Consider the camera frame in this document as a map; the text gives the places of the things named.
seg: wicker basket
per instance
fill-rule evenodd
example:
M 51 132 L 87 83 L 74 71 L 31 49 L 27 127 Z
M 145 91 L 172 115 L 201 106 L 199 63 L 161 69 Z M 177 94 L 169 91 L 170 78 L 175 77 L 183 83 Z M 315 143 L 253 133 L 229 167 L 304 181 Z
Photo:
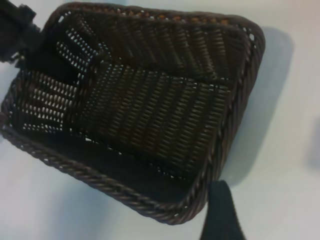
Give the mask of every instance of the wicker basket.
M 233 15 L 68 3 L 43 32 L 66 74 L 22 63 L 3 137 L 143 216 L 191 220 L 241 122 L 262 30 Z

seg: white surface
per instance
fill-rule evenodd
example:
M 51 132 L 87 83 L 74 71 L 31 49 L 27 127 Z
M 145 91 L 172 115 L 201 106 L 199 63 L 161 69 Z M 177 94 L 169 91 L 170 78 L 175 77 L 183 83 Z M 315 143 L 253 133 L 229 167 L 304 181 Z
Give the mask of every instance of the white surface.
M 63 3 L 12 1 L 36 11 L 40 27 Z M 126 4 L 236 14 L 262 26 L 266 52 L 222 177 L 231 185 L 248 240 L 319 239 L 319 1 L 128 0 Z M 0 99 L 15 73 L 12 66 L 0 65 Z M 1 240 L 197 240 L 205 218 L 203 210 L 183 225 L 157 223 L 2 139 L 0 193 Z

